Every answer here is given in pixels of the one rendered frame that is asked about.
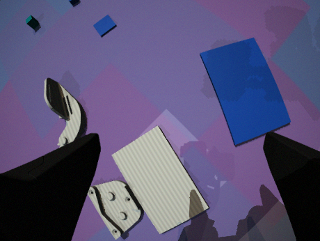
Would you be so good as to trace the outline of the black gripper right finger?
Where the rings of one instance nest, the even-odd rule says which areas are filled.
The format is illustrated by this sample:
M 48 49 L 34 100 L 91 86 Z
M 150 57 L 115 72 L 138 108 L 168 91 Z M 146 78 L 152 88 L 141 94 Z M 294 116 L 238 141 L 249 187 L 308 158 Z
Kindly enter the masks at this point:
M 267 132 L 264 154 L 296 241 L 320 241 L 320 151 Z

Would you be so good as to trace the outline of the small teal cube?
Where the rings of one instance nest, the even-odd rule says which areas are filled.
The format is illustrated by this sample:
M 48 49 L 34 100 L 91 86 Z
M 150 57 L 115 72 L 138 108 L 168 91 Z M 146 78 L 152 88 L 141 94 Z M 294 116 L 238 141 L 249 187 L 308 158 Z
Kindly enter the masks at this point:
M 31 26 L 31 28 L 35 29 L 37 26 L 39 26 L 38 20 L 34 19 L 33 16 L 28 16 L 26 20 L 27 25 Z

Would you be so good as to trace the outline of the grey metal housing plate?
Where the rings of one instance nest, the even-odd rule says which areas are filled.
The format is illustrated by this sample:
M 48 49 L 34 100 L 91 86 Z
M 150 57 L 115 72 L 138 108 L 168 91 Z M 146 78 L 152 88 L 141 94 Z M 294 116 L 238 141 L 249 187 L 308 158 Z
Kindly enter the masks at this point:
M 123 180 L 90 186 L 88 192 L 90 200 L 115 240 L 140 219 L 143 208 Z

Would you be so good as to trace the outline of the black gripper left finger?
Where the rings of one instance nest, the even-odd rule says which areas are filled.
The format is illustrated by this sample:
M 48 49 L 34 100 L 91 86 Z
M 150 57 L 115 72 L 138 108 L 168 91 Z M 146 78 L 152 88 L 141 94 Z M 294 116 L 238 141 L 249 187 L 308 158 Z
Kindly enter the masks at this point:
M 72 241 L 100 157 L 91 132 L 0 173 L 0 230 L 9 241 Z

